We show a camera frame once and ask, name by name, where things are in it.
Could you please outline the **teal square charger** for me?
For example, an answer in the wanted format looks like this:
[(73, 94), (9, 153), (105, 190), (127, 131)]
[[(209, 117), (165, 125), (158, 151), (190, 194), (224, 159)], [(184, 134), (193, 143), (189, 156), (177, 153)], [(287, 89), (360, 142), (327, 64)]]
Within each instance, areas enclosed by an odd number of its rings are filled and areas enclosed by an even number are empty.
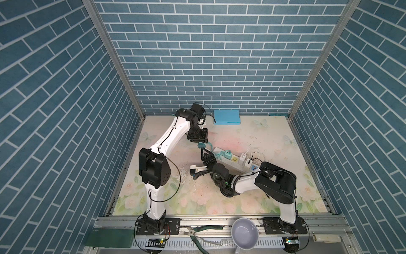
[(198, 148), (199, 149), (206, 149), (207, 146), (210, 146), (209, 150), (212, 152), (213, 151), (213, 145), (210, 142), (207, 142), (207, 143), (199, 142), (198, 143)]

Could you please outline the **teal plug adapter with prongs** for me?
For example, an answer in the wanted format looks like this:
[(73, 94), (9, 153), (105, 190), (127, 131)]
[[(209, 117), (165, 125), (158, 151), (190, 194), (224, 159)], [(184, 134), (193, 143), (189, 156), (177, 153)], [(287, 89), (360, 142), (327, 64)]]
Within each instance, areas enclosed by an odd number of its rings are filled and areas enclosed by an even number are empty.
[(233, 154), (231, 153), (230, 150), (225, 150), (225, 151), (220, 151), (215, 154), (215, 157), (220, 159), (220, 158), (226, 158), (228, 160), (231, 160)]

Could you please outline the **white charger with black cable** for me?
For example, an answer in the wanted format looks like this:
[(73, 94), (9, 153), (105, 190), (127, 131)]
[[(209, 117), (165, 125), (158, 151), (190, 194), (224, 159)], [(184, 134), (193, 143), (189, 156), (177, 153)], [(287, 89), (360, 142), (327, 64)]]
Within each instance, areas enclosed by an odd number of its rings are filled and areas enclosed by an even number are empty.
[(249, 170), (255, 170), (260, 167), (260, 165), (263, 163), (263, 160), (259, 158), (247, 158), (247, 160), (244, 163), (244, 168), (247, 168)]

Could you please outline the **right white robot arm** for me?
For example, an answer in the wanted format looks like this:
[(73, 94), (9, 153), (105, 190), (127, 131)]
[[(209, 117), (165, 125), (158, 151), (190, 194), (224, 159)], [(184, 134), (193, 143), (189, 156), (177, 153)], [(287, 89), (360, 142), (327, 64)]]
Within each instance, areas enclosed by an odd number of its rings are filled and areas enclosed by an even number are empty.
[(258, 169), (243, 175), (233, 175), (225, 165), (218, 163), (209, 150), (201, 149), (203, 166), (191, 166), (194, 180), (208, 174), (221, 194), (227, 198), (260, 189), (268, 198), (279, 203), (281, 225), (294, 225), (297, 220), (296, 186), (294, 173), (269, 162), (262, 162)]

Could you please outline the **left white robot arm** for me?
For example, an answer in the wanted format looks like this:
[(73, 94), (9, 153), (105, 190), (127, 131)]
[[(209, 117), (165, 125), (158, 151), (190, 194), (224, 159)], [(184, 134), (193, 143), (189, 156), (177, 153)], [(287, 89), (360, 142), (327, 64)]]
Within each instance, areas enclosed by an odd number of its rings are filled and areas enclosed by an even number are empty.
[(189, 109), (181, 108), (162, 137), (150, 148), (139, 152), (139, 175), (147, 190), (148, 219), (158, 222), (165, 218), (163, 187), (171, 175), (169, 155), (182, 137), (194, 143), (206, 143), (208, 130), (204, 128), (206, 111), (194, 103)]

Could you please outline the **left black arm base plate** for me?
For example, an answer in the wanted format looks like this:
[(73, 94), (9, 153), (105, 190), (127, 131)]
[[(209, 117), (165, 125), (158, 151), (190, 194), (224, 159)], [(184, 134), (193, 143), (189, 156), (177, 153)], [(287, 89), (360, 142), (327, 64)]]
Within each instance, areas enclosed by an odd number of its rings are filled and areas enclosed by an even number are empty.
[(167, 234), (178, 235), (180, 228), (180, 218), (165, 218), (153, 220), (147, 216), (143, 216), (138, 220), (136, 235), (137, 236), (153, 236), (164, 235), (166, 230)]

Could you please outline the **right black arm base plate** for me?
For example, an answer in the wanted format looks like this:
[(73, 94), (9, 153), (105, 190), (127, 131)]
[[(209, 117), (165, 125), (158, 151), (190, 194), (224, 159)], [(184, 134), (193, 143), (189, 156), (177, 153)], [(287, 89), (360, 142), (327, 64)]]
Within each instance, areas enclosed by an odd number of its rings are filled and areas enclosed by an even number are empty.
[(283, 222), (277, 217), (267, 217), (263, 218), (263, 226), (267, 235), (302, 235), (308, 233), (305, 221), (301, 217), (297, 217), (294, 224)]

